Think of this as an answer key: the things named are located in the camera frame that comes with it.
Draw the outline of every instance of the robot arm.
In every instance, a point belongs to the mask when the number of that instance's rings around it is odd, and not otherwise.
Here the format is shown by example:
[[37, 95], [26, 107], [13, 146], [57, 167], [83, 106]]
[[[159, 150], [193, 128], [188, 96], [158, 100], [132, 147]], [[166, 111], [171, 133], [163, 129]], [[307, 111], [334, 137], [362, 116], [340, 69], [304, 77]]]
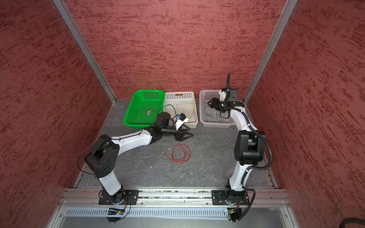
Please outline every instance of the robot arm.
[[161, 139], [162, 136], [174, 135], [177, 141], [184, 141], [193, 136], [187, 132], [190, 128], [184, 123], [188, 121], [188, 118], [183, 113], [178, 116], [174, 125], [169, 125], [170, 120], [172, 120], [170, 114], [162, 112], [157, 115], [153, 126], [120, 137], [102, 135], [95, 142], [90, 153], [86, 156], [85, 162], [95, 173], [104, 190], [111, 196], [112, 203], [122, 202], [124, 194], [123, 187], [114, 173], [117, 156], [133, 148], [152, 144]]
[[[229, 112], [229, 115], [234, 119], [238, 136], [234, 147], [234, 156], [236, 159], [236, 166], [232, 177], [226, 185], [226, 191], [220, 193], [215, 191], [212, 194], [220, 194], [220, 198], [224, 199], [229, 205], [236, 205], [238, 202], [243, 202], [245, 198], [245, 191], [252, 191], [253, 196], [245, 212], [241, 215], [235, 215], [234, 219], [239, 221], [242, 219], [250, 209], [255, 198], [256, 191], [245, 187], [246, 181], [252, 169], [265, 170], [272, 164], [272, 152], [265, 140], [265, 133], [258, 131], [257, 128], [250, 122], [243, 103], [238, 101], [237, 89], [230, 89], [230, 73], [227, 77], [226, 87], [219, 91], [220, 98], [213, 98], [208, 102], [210, 108], [214, 108], [220, 112]], [[264, 148], [268, 148], [269, 162], [263, 167], [258, 167], [258, 162], [264, 158]]]

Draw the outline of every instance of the red textured wall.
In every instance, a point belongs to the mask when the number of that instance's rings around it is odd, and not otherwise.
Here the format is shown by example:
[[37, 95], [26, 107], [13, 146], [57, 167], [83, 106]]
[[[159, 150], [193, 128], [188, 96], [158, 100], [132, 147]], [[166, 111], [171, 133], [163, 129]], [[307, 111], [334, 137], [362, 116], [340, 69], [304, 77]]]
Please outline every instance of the red textured wall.
[[117, 98], [221, 89], [243, 98], [286, 0], [65, 0]]
[[110, 99], [51, 0], [0, 3], [0, 227], [45, 227]]
[[301, 228], [365, 219], [364, 15], [364, 1], [298, 1], [249, 101]]

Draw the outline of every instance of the coiled red wire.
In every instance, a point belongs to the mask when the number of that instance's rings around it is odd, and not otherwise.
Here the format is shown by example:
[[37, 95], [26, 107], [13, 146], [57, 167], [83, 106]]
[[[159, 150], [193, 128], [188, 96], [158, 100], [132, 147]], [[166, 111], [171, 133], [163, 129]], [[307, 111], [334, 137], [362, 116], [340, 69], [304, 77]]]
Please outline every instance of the coiled red wire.
[[[179, 151], [181, 151], [181, 152], [183, 152], [184, 153], [184, 157], [183, 158], [181, 158], [181, 159], [176, 159], [176, 158], [174, 158], [174, 153], [175, 152], [179, 152]], [[165, 151], [165, 155], [166, 155], [166, 157], [168, 158], [168, 159], [170, 159], [171, 161], [173, 161], [173, 162], [176, 162], [176, 163], [185, 163], [185, 162], [187, 162], [189, 159], [190, 159], [190, 156], [191, 156], [191, 150], [190, 150], [190, 148], [187, 146], [187, 145], [185, 145], [185, 144], [178, 144], [178, 145], [176, 145], [176, 146], [174, 146], [174, 148], [173, 148], [173, 150], [172, 150], [172, 154], [171, 154], [171, 158], [169, 158], [168, 156], [167, 156], [167, 154], [166, 154], [166, 151]]]

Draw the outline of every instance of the black wire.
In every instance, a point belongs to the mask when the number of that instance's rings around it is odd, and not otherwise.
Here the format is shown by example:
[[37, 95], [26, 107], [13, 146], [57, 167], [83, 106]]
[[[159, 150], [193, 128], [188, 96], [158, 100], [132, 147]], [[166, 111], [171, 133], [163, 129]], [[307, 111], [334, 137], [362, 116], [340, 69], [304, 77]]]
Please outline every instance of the black wire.
[[122, 220], [122, 219], [124, 219], [128, 214], [129, 214], [129, 212], [131, 211], [131, 207], [132, 207], [132, 205], [131, 205], [131, 203], [127, 200], [127, 199], [125, 199], [128, 203], [129, 203], [129, 211], [128, 211], [128, 213], [126, 214], [126, 215], [124, 215], [123, 216], [123, 218], [121, 218], [121, 219], [119, 219], [119, 220]]
[[132, 137], [132, 136], [140, 135], [142, 133], [142, 131], [143, 131], [143, 129], [139, 132], [139, 134], [130, 135], [130, 136], [123, 137], [123, 138], [118, 138], [118, 139], [111, 139], [111, 140], [119, 140], [119, 141], [121, 141], [122, 139], [125, 139], [125, 138], [129, 138], [129, 137]]
[[339, 228], [345, 228], [345, 225], [350, 224], [350, 223], [365, 225], [365, 220], [364, 219], [359, 219], [359, 218], [351, 218], [351, 217], [345, 218], [344, 220], [342, 220]]
[[110, 140], [110, 139], [100, 139], [100, 140], [98, 140], [98, 141], [95, 141], [95, 142], [93, 142], [93, 143], [91, 143], [88, 147], [86, 147], [86, 149], [84, 149], [84, 151], [80, 154], [80, 156], [78, 157], [78, 160], [77, 160], [77, 168], [81, 171], [81, 172], [84, 172], [84, 173], [87, 173], [87, 174], [91, 174], [91, 175], [95, 175], [95, 173], [89, 173], [89, 172], [86, 172], [86, 171], [83, 171], [82, 170], [82, 168], [80, 168], [80, 165], [79, 165], [79, 163], [80, 163], [80, 158], [81, 158], [81, 156], [82, 156], [82, 154], [89, 148], [89, 147], [91, 147], [92, 145], [94, 145], [95, 143], [97, 143], [97, 142], [100, 142], [100, 141], [104, 141], [104, 140]]
[[101, 199], [101, 195], [100, 193], [103, 191], [104, 189], [101, 189], [100, 192], [99, 192], [99, 199]]
[[255, 196], [256, 196], [256, 190], [255, 189], [251, 189], [251, 188], [246, 188], [245, 186], [242, 185], [242, 188], [246, 191], [250, 191], [250, 192], [253, 192], [253, 195], [252, 195], [252, 198], [251, 198], [251, 202], [249, 204], [249, 206], [246, 208], [245, 212], [242, 213], [241, 217], [238, 218], [236, 221], [239, 221], [241, 220], [246, 214], [247, 212], [250, 210], [251, 206], [252, 206], [252, 203], [253, 203], [253, 200], [255, 199]]
[[164, 109], [164, 107], [169, 106], [169, 105], [171, 105], [171, 106], [174, 108], [175, 116], [177, 116], [176, 109], [175, 109], [175, 107], [174, 107], [172, 104], [167, 104], [167, 105], [163, 106], [163, 107], [162, 107], [162, 108], [158, 111], [158, 113], [160, 113], [160, 111], [161, 111], [162, 109]]
[[231, 78], [231, 73], [229, 72], [228, 73], [228, 76], [227, 76], [227, 81], [226, 81], [226, 97], [224, 99], [224, 103], [227, 103], [228, 98], [229, 98], [229, 96], [231, 94], [230, 89], [229, 89], [229, 81], [230, 81], [230, 78]]
[[[240, 110], [240, 109], [238, 109], [238, 108], [233, 108], [233, 107], [227, 107], [227, 106], [223, 106], [223, 108], [225, 108], [225, 109], [230, 109], [230, 110], [236, 110], [236, 111], [238, 111], [238, 112], [240, 112], [244, 117], [245, 117], [245, 119], [246, 119], [246, 121], [247, 121], [247, 123], [249, 124], [250, 123], [250, 120], [249, 120], [249, 118], [247, 117], [247, 115], [242, 111], [242, 110]], [[264, 142], [264, 144], [265, 144], [265, 146], [266, 146], [266, 148], [268, 149], [268, 152], [269, 152], [269, 161], [268, 161], [268, 163], [265, 165], [265, 166], [263, 166], [263, 167], [259, 167], [259, 166], [250, 166], [250, 167], [248, 167], [247, 168], [247, 170], [250, 170], [250, 169], [257, 169], [257, 170], [265, 170], [265, 169], [268, 169], [270, 166], [271, 166], [271, 164], [273, 163], [273, 153], [272, 153], [272, 150], [271, 150], [271, 148], [270, 148], [270, 146], [269, 146], [269, 143], [266, 141], [266, 139], [260, 134], [260, 133], [258, 133], [252, 126], [251, 126], [251, 124], [249, 125], [249, 129], [255, 134], [255, 135], [257, 135], [257, 137], [259, 137], [263, 142]]]
[[226, 118], [226, 117], [223, 117], [223, 116], [221, 116], [222, 115], [222, 112], [220, 112], [219, 113], [219, 116], [221, 117], [221, 118], [223, 118], [223, 119], [229, 119], [229, 117], [231, 117], [231, 114], [230, 113], [228, 113], [228, 117]]

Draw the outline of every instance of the gray floor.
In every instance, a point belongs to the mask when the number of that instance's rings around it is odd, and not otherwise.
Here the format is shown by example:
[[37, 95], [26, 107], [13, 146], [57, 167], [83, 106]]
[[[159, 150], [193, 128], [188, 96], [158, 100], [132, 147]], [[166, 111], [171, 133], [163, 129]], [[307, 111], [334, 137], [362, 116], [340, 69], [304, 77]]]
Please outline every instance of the gray floor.
[[[123, 118], [129, 100], [118, 100], [109, 115], [102, 134], [121, 136], [138, 130], [124, 124]], [[196, 100], [199, 111], [199, 100]], [[231, 177], [236, 160], [233, 149], [237, 137], [235, 125], [229, 128], [204, 127], [198, 123], [190, 130], [193, 138], [182, 144], [187, 145], [192, 155], [184, 164], [173, 163], [165, 156], [172, 153], [176, 144], [173, 136], [165, 136], [151, 145], [141, 146], [118, 156], [114, 171], [125, 187], [224, 187]], [[89, 174], [83, 174], [79, 187], [101, 186]], [[265, 171], [252, 170], [247, 187], [265, 188], [268, 186]]]

